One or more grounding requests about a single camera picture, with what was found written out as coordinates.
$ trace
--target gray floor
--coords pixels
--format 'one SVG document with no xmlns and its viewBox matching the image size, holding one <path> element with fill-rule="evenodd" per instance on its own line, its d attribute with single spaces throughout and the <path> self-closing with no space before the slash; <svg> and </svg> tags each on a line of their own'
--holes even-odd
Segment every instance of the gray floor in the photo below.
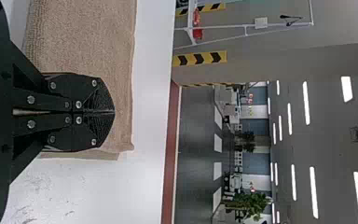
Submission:
<svg viewBox="0 0 358 224">
<path fill-rule="evenodd" d="M 213 150 L 214 134 L 223 140 L 223 152 Z M 222 162 L 223 173 L 233 161 L 233 136 L 214 122 L 213 88 L 187 88 L 182 93 L 175 224 L 211 223 L 213 194 L 223 179 L 213 181 L 213 163 Z"/>
</svg>

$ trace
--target wall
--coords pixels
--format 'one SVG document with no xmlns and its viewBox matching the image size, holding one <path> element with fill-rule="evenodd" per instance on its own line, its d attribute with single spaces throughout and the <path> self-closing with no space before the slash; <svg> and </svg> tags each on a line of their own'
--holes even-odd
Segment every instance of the wall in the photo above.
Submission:
<svg viewBox="0 0 358 224">
<path fill-rule="evenodd" d="M 240 119 L 267 119 L 267 105 L 242 105 Z"/>
<path fill-rule="evenodd" d="M 119 161 L 34 160 L 11 184 L 2 223 L 161 221 L 174 1 L 138 1 L 137 11 L 134 151 Z"/>
<path fill-rule="evenodd" d="M 268 119 L 241 119 L 242 130 L 252 131 L 255 135 L 269 135 Z"/>
<path fill-rule="evenodd" d="M 274 22 L 283 13 L 307 16 L 306 5 L 305 0 L 236 2 L 227 4 L 225 11 L 202 14 L 202 25 L 251 22 L 256 16 L 268 16 L 269 21 Z M 176 50 L 174 54 L 226 49 L 228 63 L 176 67 L 172 69 L 172 76 L 181 84 L 357 76 L 354 71 L 358 70 L 358 2 L 313 1 L 313 9 L 315 26 L 311 28 Z M 205 31 L 204 35 L 218 38 L 241 33 L 228 29 L 216 34 Z M 175 46 L 186 38 L 175 32 Z"/>
</svg>

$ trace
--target white railing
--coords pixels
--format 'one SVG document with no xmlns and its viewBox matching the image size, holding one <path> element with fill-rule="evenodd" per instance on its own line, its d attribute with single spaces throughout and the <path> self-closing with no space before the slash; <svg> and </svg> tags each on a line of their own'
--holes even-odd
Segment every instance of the white railing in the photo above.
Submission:
<svg viewBox="0 0 358 224">
<path fill-rule="evenodd" d="M 314 25 L 313 21 L 313 10 L 312 10 L 312 0 L 309 0 L 309 8 L 310 8 L 310 21 L 309 22 L 295 22 L 291 24 L 290 26 L 287 26 L 286 22 L 282 23 L 269 23 L 268 27 L 282 27 L 283 29 L 279 30 L 269 30 L 269 31 L 262 31 L 262 32 L 256 32 L 249 34 L 248 29 L 249 28 L 255 28 L 255 24 L 236 24 L 236 25 L 218 25 L 218 26 L 199 26 L 194 27 L 193 26 L 193 12 L 196 9 L 197 6 L 202 6 L 203 4 L 211 4 L 211 3 L 220 3 L 222 1 L 212 1 L 212 0 L 188 0 L 188 13 L 187 13 L 187 27 L 181 27 L 181 28 L 175 28 L 175 31 L 185 31 L 188 34 L 188 37 L 190 38 L 191 45 L 176 47 L 174 49 L 185 49 L 185 48 L 191 48 L 198 45 L 207 45 L 212 44 L 220 41 L 228 41 L 253 35 L 266 35 L 271 33 L 277 33 L 282 31 L 289 31 L 289 30 L 295 30 L 299 28 L 306 28 L 311 27 Z M 193 36 L 193 30 L 207 30 L 207 29 L 227 29 L 227 28 L 243 28 L 243 35 L 234 35 L 232 37 L 227 38 L 221 38 L 216 40 L 210 40 L 210 41 L 204 41 L 201 43 L 197 43 L 194 36 Z"/>
</svg>

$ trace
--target green plant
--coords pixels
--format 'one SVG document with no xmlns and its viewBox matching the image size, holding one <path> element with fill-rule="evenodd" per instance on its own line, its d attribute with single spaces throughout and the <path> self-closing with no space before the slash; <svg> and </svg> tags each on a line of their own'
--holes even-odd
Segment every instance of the green plant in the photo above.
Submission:
<svg viewBox="0 0 358 224">
<path fill-rule="evenodd" d="M 242 134 L 242 138 L 245 140 L 245 142 L 254 142 L 255 134 L 254 134 L 254 132 L 244 132 Z"/>
<path fill-rule="evenodd" d="M 247 142 L 243 146 L 243 150 L 253 153 L 255 151 L 255 144 Z"/>
<path fill-rule="evenodd" d="M 245 213 L 245 219 L 252 217 L 254 221 L 261 219 L 261 213 L 269 204 L 269 198 L 265 194 L 236 194 L 233 201 L 224 201 L 226 209 L 242 210 Z"/>
</svg>

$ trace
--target red fire extinguisher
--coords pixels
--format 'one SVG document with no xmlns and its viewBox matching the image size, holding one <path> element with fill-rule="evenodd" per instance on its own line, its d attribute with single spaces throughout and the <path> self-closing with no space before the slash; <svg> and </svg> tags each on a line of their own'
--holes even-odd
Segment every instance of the red fire extinguisher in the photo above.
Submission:
<svg viewBox="0 0 358 224">
<path fill-rule="evenodd" d="M 200 24 L 201 24 L 201 15 L 199 9 L 196 8 L 193 14 L 193 26 L 200 27 Z M 202 29 L 193 29 L 193 37 L 194 39 L 202 39 L 203 37 Z"/>
</svg>

